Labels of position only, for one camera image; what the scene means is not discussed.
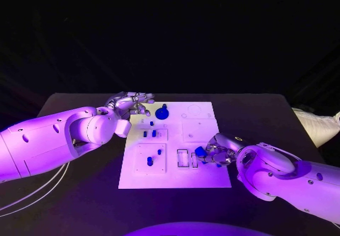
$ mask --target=white board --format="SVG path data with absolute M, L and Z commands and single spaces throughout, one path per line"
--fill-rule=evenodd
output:
M 159 120 L 155 112 L 163 104 L 168 105 L 171 115 L 166 120 Z M 195 149 L 205 147 L 220 132 L 212 103 L 156 102 L 146 104 L 146 107 L 152 116 L 133 115 L 130 118 L 133 126 L 127 136 L 119 188 L 231 187 L 227 166 L 204 164 L 194 159 Z M 148 157 L 153 158 L 152 166 L 148 165 Z M 184 166 L 184 161 L 189 161 L 189 167 Z

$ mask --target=white fabric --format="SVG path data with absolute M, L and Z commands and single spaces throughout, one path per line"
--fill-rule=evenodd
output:
M 293 110 L 319 148 L 340 131 L 340 112 L 333 117 L 322 117 L 297 108 Z

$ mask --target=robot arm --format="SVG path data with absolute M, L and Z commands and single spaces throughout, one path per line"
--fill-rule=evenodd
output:
M 238 180 L 258 198 L 273 201 L 280 197 L 302 211 L 340 224 L 340 168 L 303 161 L 266 143 L 250 145 L 221 133 L 211 139 L 207 150 L 197 149 L 197 155 L 202 161 L 220 165 L 235 161 Z
M 153 94 L 119 93 L 104 107 L 81 107 L 28 120 L 0 132 L 0 182 L 45 173 L 106 144 L 127 137 L 130 114 L 146 114 Z

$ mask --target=dark table surface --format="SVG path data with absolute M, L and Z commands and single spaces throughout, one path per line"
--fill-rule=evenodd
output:
M 110 96 L 57 93 L 39 116 L 83 106 L 100 107 Z M 221 132 L 266 142 L 305 160 L 325 162 L 284 96 L 156 94 L 156 100 L 211 101 Z M 114 136 L 109 144 L 71 162 L 52 193 L 24 211 L 0 218 L 0 235 L 120 236 L 148 226 L 179 221 L 231 224 L 279 236 L 340 234 L 329 221 L 297 210 L 283 199 L 273 202 L 258 199 L 237 180 L 235 165 L 228 167 L 233 188 L 119 189 L 124 147 L 126 139 Z M 55 173 L 57 170 L 3 183 L 2 206 L 31 193 Z

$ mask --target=blue knob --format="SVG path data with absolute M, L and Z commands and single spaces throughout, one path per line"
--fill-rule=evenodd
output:
M 155 162 L 153 162 L 153 158 L 149 157 L 149 158 L 148 158 L 148 165 L 152 166 L 153 164 L 155 164 Z
M 163 104 L 162 108 L 156 110 L 158 119 L 166 119 L 169 117 L 168 105 Z
M 195 153 L 197 153 L 198 156 L 208 156 L 208 152 L 202 147 L 198 147 L 195 149 Z

